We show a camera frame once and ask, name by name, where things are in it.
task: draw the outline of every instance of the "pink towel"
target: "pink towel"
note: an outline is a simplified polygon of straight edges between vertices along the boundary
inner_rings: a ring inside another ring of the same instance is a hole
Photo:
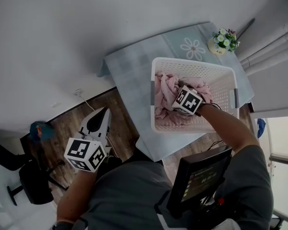
[[[212,100],[210,86],[202,78],[181,78],[174,75],[155,76],[155,117],[156,125],[182,126],[189,124],[195,115],[174,112],[172,105],[178,95],[178,83],[190,85],[200,93],[205,102]]]

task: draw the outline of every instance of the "wooden floor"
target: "wooden floor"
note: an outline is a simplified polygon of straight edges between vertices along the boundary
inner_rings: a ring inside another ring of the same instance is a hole
[[[88,103],[94,109],[103,106],[107,106],[111,109],[112,120],[109,138],[118,156],[123,161],[131,157],[134,151],[135,141],[138,139],[139,134],[127,113],[118,91],[114,89],[90,100]],[[90,107],[83,103],[50,122],[56,132],[53,139],[36,144],[33,143],[29,137],[26,137],[22,139],[22,143],[34,156],[36,156],[36,152],[39,148],[43,148],[45,151],[44,163],[48,167],[53,167],[59,160],[65,160],[63,155],[68,139],[73,137],[74,133],[78,131],[81,121],[91,112],[92,110]],[[252,127],[249,109],[246,105],[240,109],[240,119],[249,128]],[[221,139],[216,133],[206,134],[188,146],[164,158],[164,167],[172,183],[174,183],[181,157],[205,151],[213,142],[219,140]],[[52,177],[63,186],[70,185],[74,175],[75,170],[67,162],[65,166],[60,166],[52,173]],[[50,187],[52,189],[54,201],[55,203],[58,203],[64,191],[52,184],[50,184]]]

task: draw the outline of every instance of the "light blue tablecloth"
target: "light blue tablecloth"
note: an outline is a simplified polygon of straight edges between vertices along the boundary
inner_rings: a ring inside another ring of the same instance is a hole
[[[118,50],[104,58],[99,76],[111,74],[140,139],[136,147],[158,161],[198,139],[203,134],[161,135],[150,124],[151,64],[156,57],[182,58],[231,67],[238,84],[239,107],[254,96],[250,82],[233,53],[216,56],[207,40],[217,31],[213,23],[189,26],[154,36]]]

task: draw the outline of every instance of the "black chair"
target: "black chair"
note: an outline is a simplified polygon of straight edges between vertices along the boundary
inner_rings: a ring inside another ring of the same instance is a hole
[[[24,190],[29,201],[35,205],[49,203],[53,200],[51,189],[48,181],[60,187],[63,190],[68,188],[63,187],[57,181],[50,177],[50,174],[58,167],[65,165],[64,161],[59,161],[57,165],[51,169],[47,169],[42,161],[43,149],[37,151],[38,162],[32,155],[14,155],[3,146],[0,145],[0,165],[8,170],[15,171],[19,168],[19,177],[21,186],[11,190],[7,187],[8,193],[14,205],[16,201],[14,196]]]

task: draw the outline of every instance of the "screen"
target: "screen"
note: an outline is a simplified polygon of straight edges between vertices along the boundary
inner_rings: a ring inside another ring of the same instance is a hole
[[[222,176],[226,161],[227,158],[224,158],[206,168],[191,173],[181,201],[186,201],[217,183]]]

